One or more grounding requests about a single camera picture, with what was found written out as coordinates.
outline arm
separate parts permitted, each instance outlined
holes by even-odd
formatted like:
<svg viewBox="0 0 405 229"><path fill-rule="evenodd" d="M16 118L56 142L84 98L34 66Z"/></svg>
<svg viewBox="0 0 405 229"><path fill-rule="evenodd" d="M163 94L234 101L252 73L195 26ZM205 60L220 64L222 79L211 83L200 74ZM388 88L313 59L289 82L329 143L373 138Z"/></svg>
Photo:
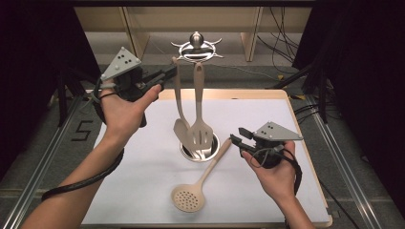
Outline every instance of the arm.
<svg viewBox="0 0 405 229"><path fill-rule="evenodd" d="M111 91L103 90L101 95ZM93 177L112 165L129 138L137 131L143 112L158 97L159 92L160 86L155 86L133 103L117 95L102 98L107 123L104 137L60 186ZM44 200L29 215L22 228L78 228L101 182Z"/></svg>
<svg viewBox="0 0 405 229"><path fill-rule="evenodd" d="M284 146L295 154L295 144L287 141ZM274 199L291 228L314 228L301 203L294 195L295 171L289 162L282 160L272 169L257 168L259 163L247 152L243 152L247 164L256 173L265 192Z"/></svg>

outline finger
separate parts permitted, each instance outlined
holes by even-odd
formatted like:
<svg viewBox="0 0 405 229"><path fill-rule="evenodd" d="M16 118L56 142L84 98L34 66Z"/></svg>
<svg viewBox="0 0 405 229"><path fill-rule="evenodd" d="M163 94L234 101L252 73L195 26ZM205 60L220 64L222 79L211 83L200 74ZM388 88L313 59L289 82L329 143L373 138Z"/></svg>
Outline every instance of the finger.
<svg viewBox="0 0 405 229"><path fill-rule="evenodd" d="M294 156L295 156L295 142L294 141L285 141L284 142L284 149L290 151ZM293 159L292 155L289 153L284 153L285 156L287 156L290 159Z"/></svg>
<svg viewBox="0 0 405 229"><path fill-rule="evenodd" d="M114 79L107 79L107 80L105 80L105 81L102 81L102 84L101 85L107 85L107 84L113 84L114 83ZM102 89L101 90L101 93L100 93L100 96L103 96L103 95L105 95L105 94L110 94L110 93L113 93L114 92L114 88L106 88L106 89Z"/></svg>
<svg viewBox="0 0 405 229"><path fill-rule="evenodd" d="M160 93L161 85L155 85L153 86L146 94L143 95L142 98L138 99L136 101L137 106L140 109L146 110L146 108L158 98L158 95Z"/></svg>
<svg viewBox="0 0 405 229"><path fill-rule="evenodd" d="M260 163L250 153L243 151L242 156L253 171L256 172L256 170L259 169Z"/></svg>

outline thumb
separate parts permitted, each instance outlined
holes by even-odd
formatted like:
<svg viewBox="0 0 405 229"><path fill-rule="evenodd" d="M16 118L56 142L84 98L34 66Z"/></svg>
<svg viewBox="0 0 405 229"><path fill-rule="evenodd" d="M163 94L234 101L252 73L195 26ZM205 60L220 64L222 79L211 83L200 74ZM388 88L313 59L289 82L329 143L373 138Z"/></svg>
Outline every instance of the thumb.
<svg viewBox="0 0 405 229"><path fill-rule="evenodd" d="M142 98L138 99L135 101L137 106L140 109L146 110L146 108L158 98L158 95L160 93L161 85L155 85L151 89L149 89L146 94L143 95Z"/></svg>

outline slotted spoon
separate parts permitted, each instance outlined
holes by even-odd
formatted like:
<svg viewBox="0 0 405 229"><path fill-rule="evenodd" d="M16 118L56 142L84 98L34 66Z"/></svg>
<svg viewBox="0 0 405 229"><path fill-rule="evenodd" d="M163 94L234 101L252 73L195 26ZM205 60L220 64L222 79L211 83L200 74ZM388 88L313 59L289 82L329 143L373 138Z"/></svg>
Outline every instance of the slotted spoon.
<svg viewBox="0 0 405 229"><path fill-rule="evenodd" d="M180 210L192 213L197 212L203 208L205 204L205 197L203 195L203 182L214 169L218 161L226 153L231 145L231 140L228 138L223 146L221 146L218 153L214 156L209 166L205 169L202 177L195 184L181 184L172 191L172 200L177 208Z"/></svg>
<svg viewBox="0 0 405 229"><path fill-rule="evenodd" d="M204 84L203 64L197 63L194 67L194 87L196 94L196 122L187 131L189 150L204 150L211 147L213 131L203 121L203 84Z"/></svg>

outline utensil handle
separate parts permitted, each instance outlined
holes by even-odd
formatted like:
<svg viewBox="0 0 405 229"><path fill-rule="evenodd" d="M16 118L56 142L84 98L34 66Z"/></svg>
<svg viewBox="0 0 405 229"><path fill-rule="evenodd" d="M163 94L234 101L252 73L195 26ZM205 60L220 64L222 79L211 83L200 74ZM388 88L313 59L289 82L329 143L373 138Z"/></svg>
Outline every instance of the utensil handle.
<svg viewBox="0 0 405 229"><path fill-rule="evenodd" d="M180 78L180 66L178 63L178 59L176 57L172 57L172 61L173 63L176 65L177 67L177 73L176 76L174 77L174 81L175 81L175 97L176 97L176 104L178 107L178 111L179 111L179 116L183 121L185 120L184 114L182 112L182 105L181 105L181 78Z"/></svg>
<svg viewBox="0 0 405 229"><path fill-rule="evenodd" d="M203 116L203 84L204 84L204 71L203 64L197 63L194 67L194 88L196 93L196 117L201 118Z"/></svg>
<svg viewBox="0 0 405 229"><path fill-rule="evenodd" d="M203 182L205 179L208 177L208 175L211 173L212 169L214 169L215 165L218 163L218 161L223 157L223 155L226 153L226 151L229 149L232 141L230 138L228 138L224 144L221 146L221 148L218 150L218 153L212 158L211 163L208 165L208 167L205 169L205 172L203 173L202 177L199 179L198 183L203 185Z"/></svg>

